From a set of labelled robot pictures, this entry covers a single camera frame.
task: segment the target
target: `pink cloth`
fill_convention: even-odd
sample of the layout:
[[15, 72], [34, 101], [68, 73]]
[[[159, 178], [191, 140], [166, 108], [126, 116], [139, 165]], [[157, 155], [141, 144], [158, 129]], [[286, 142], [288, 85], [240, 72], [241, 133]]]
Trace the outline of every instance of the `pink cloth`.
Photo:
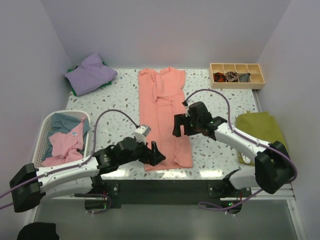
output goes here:
[[57, 132], [49, 137], [52, 144], [52, 157], [47, 157], [42, 162], [44, 167], [53, 167], [83, 158], [83, 155], [77, 150], [84, 148], [84, 121], [83, 117], [81, 123], [67, 134]]
[[139, 72], [139, 113], [140, 124], [151, 128], [147, 136], [149, 146], [155, 141], [166, 159], [156, 166], [144, 165], [146, 171], [192, 168], [193, 159], [188, 136], [172, 135], [174, 115], [186, 113], [182, 102], [185, 95], [185, 71], [168, 67], [160, 70], [143, 69]]

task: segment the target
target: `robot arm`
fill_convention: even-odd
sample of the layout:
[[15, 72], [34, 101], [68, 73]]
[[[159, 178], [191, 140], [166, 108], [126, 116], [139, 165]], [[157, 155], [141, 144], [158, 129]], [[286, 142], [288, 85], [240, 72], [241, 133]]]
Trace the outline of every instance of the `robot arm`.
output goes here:
[[254, 162], [254, 168], [239, 169], [225, 177], [224, 180], [229, 183], [229, 186], [236, 190], [247, 187], [261, 187], [265, 192], [274, 194], [294, 176], [292, 166], [283, 156], [271, 151], [268, 149], [269, 147], [263, 147], [270, 146], [281, 154], [289, 156], [282, 143], [278, 141], [269, 143], [246, 134], [235, 127], [230, 128], [227, 120], [222, 117], [213, 118], [203, 102], [195, 102], [188, 107], [186, 114], [174, 116], [172, 134], [176, 137], [181, 137], [180, 126], [184, 127], [184, 134], [187, 136], [201, 133], [215, 141], [235, 148]]
[[48, 191], [57, 197], [59, 194], [52, 191], [63, 194], [76, 186], [79, 179], [87, 180], [89, 177], [116, 171], [120, 165], [129, 162], [138, 160], [143, 164], [157, 165], [166, 157], [159, 152], [154, 141], [151, 142], [151, 149], [147, 147], [146, 136], [150, 130], [148, 126], [142, 125], [134, 131], [135, 138], [126, 137], [116, 145], [110, 145], [78, 161], [39, 168], [35, 168], [33, 163], [26, 164], [9, 183], [14, 188], [30, 181], [11, 192], [14, 211], [20, 213], [32, 209]]

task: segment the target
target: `white wall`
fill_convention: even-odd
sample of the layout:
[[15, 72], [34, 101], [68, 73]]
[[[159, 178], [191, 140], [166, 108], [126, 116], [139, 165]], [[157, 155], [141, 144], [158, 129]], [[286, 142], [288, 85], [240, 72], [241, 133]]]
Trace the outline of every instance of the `white wall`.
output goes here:
[[72, 63], [255, 63], [290, 0], [41, 0]]
[[[71, 66], [39, 0], [0, 1], [0, 193], [32, 160], [42, 120], [64, 109]], [[0, 205], [12, 202], [11, 196]], [[0, 239], [17, 238], [24, 213], [0, 211]]]
[[297, 165], [293, 189], [310, 240], [320, 236], [319, 10], [319, 0], [292, 0], [258, 60], [266, 81], [259, 99]]

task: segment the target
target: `green cloth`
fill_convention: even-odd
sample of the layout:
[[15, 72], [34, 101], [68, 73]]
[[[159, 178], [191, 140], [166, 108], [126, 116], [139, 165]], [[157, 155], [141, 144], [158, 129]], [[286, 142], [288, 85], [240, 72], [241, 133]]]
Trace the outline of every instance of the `green cloth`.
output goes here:
[[[68, 73], [72, 72], [73, 70], [75, 70], [75, 68], [74, 69], [68, 69]], [[111, 85], [111, 81], [107, 82], [105, 84], [102, 84], [100, 87], [98, 87], [98, 89], [103, 88], [103, 87], [105, 87], [107, 85]], [[71, 86], [71, 92], [73, 93], [73, 95], [77, 96], [77, 94], [76, 94], [76, 92], [75, 92], [75, 90], [74, 90], [74, 88], [72, 86]]]
[[[288, 149], [275, 117], [270, 116], [267, 111], [242, 114], [236, 118], [235, 127], [257, 139], [270, 143], [279, 141]], [[240, 152], [238, 153], [238, 160], [239, 163], [245, 163]]]

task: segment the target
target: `speckled tablecloth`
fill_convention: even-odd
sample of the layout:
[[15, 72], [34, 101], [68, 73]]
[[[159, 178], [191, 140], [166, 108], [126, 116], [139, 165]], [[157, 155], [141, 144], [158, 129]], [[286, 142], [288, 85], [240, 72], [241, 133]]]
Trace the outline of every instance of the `speckled tablecloth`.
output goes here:
[[[117, 69], [118, 76], [112, 85], [98, 89], [83, 96], [76, 97], [70, 94], [67, 109], [83, 110], [90, 114], [90, 126], [93, 129], [97, 117], [106, 109], [119, 109], [127, 113], [136, 123], [139, 123], [139, 69]], [[183, 88], [188, 96], [195, 90], [210, 87], [209, 71], [207, 69], [186, 69], [186, 81]], [[231, 119], [244, 111], [257, 112], [254, 95], [250, 89], [218, 89], [230, 102]], [[227, 105], [224, 99], [213, 92], [199, 92], [191, 98], [193, 101], [202, 101], [212, 116], [221, 116], [227, 119]], [[133, 136], [133, 124], [118, 112], [105, 114], [99, 121], [97, 128], [96, 151], [117, 143], [125, 137]], [[89, 149], [92, 149], [93, 130], [91, 130]], [[230, 146], [216, 142], [200, 134], [190, 137], [192, 145], [193, 168], [181, 168], [145, 172], [143, 164], [134, 161], [122, 165], [117, 171], [105, 174], [103, 179], [122, 180], [159, 180], [159, 179], [222, 179], [229, 172], [239, 167], [237, 151]], [[252, 168], [240, 164], [241, 168]]]

